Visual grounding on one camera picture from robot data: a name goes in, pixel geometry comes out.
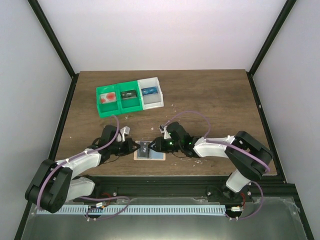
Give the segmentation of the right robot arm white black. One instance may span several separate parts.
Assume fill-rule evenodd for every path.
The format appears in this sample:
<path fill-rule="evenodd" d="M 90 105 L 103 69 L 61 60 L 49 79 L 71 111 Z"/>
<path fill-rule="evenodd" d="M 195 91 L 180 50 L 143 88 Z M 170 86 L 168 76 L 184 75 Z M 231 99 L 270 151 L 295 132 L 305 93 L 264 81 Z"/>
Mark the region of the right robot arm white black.
<path fill-rule="evenodd" d="M 235 171 L 220 189 L 228 200 L 238 196 L 246 185 L 260 180 L 270 171 L 273 153 L 245 131 L 222 138 L 207 138 L 190 135 L 177 121 L 159 128 L 163 136 L 148 144 L 148 148 L 155 152 L 182 152 L 189 158 L 220 157 L 232 162 Z"/>

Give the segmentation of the white bin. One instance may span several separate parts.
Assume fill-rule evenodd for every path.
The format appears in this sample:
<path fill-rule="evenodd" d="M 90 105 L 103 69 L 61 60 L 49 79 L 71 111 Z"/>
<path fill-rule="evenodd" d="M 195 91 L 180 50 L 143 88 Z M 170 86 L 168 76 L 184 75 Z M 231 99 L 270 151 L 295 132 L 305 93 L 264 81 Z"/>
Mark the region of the white bin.
<path fill-rule="evenodd" d="M 145 78 L 137 80 L 138 88 L 141 94 L 141 102 L 143 110 L 150 110 L 164 107 L 163 93 L 160 87 L 160 82 L 157 77 Z M 147 87 L 157 87 L 158 94 L 142 96 L 141 89 Z"/>

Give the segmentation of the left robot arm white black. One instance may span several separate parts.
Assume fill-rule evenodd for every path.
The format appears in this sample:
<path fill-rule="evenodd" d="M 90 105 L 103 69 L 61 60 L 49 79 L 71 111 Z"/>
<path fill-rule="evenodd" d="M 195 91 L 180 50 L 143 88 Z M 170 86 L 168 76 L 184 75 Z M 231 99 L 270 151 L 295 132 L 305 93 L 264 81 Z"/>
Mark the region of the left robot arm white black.
<path fill-rule="evenodd" d="M 63 160 L 44 160 L 24 198 L 40 210 L 56 213 L 66 202 L 91 195 L 95 182 L 80 174 L 107 163 L 112 155 L 123 157 L 137 151 L 140 145 L 127 137 L 129 132 L 128 126 L 106 125 L 101 136 L 82 152 Z"/>

